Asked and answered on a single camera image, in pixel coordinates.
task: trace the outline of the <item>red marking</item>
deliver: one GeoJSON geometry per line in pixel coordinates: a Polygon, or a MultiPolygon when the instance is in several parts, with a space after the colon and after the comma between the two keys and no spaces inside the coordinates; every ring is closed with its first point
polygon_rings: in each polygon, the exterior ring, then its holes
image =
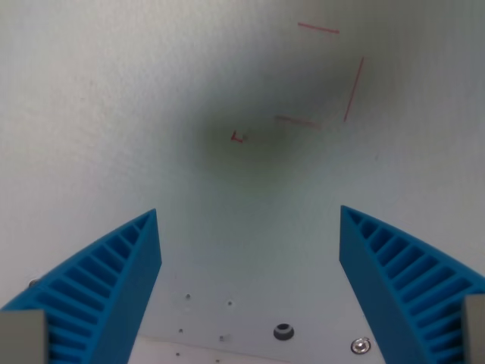
{"type": "Polygon", "coordinates": [[[237,138],[236,138],[236,131],[234,131],[234,132],[233,132],[233,135],[232,135],[232,137],[231,137],[230,139],[231,139],[231,140],[235,140],[235,141],[237,141],[237,142],[242,143],[242,142],[244,141],[244,139],[245,139],[245,138],[246,138],[246,137],[245,137],[245,136],[243,136],[243,137],[242,137],[242,139],[237,139],[237,138]]]}
{"type": "Polygon", "coordinates": [[[276,121],[289,121],[290,123],[293,123],[293,124],[302,125],[304,127],[311,127],[313,129],[317,129],[317,130],[321,129],[320,125],[318,125],[317,123],[313,123],[311,121],[299,120],[299,119],[295,119],[295,118],[290,118],[289,116],[285,116],[285,115],[276,115],[274,117],[274,119],[276,121]]]}
{"type": "Polygon", "coordinates": [[[316,27],[315,25],[310,25],[310,24],[305,24],[305,23],[298,23],[298,25],[301,26],[301,27],[305,27],[305,28],[320,30],[322,32],[328,32],[328,33],[333,33],[333,34],[340,34],[340,30],[338,30],[338,29],[329,29],[329,28],[316,27]]]}
{"type": "Polygon", "coordinates": [[[355,78],[354,87],[352,88],[352,93],[350,94],[350,100],[349,100],[349,104],[347,105],[346,115],[343,117],[344,122],[347,120],[347,116],[349,115],[350,105],[352,104],[352,100],[354,99],[354,92],[355,92],[355,89],[357,88],[357,82],[358,82],[358,78],[361,75],[363,64],[364,64],[364,57],[362,57],[361,64],[358,66],[357,77],[355,78]]]}

